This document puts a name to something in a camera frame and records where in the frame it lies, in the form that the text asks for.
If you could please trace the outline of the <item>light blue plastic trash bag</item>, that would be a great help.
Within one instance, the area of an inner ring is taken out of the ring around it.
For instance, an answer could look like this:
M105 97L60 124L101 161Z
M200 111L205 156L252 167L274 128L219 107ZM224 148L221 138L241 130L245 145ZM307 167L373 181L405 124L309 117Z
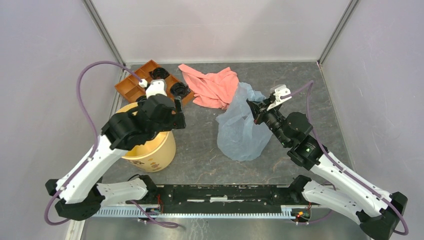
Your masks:
M266 97L240 82L227 110L216 117L218 123L217 146L233 161L252 161L258 158L271 139L272 133L265 123L255 124L249 101L261 102Z

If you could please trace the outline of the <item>yellow trash bin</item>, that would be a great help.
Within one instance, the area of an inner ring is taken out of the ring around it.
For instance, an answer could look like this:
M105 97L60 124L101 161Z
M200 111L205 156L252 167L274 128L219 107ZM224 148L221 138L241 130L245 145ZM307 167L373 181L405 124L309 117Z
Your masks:
M160 132L144 145L137 145L122 158L147 173L166 168L176 155L176 141L171 131Z

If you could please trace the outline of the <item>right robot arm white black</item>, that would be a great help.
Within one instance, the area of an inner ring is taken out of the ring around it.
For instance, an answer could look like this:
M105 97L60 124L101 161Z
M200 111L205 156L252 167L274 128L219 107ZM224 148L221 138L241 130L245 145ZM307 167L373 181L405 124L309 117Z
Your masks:
M326 179L336 189L328 189L309 177L299 175L289 189L295 204L316 203L351 219L374 240L388 240L399 223L408 198L401 192L388 191L370 183L336 158L310 135L313 126L306 114L292 112L283 116L271 101L247 101L257 125L265 124L298 166Z

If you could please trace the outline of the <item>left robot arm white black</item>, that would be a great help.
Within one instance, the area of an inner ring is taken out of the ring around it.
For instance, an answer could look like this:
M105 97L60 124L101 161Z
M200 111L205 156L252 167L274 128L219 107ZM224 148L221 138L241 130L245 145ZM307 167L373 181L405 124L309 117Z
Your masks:
M156 186L141 176L131 181L104 184L104 173L134 147L144 145L158 134L186 127L181 97L171 99L155 94L123 112L115 113L102 127L94 145L64 177L45 183L49 201L44 219L54 206L59 217L83 221L102 207L127 201L153 203Z

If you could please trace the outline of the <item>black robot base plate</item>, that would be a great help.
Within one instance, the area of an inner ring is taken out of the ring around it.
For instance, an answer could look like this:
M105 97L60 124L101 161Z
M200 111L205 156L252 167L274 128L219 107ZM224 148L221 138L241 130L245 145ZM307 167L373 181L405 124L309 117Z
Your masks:
M282 206L305 207L300 193L283 185L158 185L136 201L163 214L271 214Z

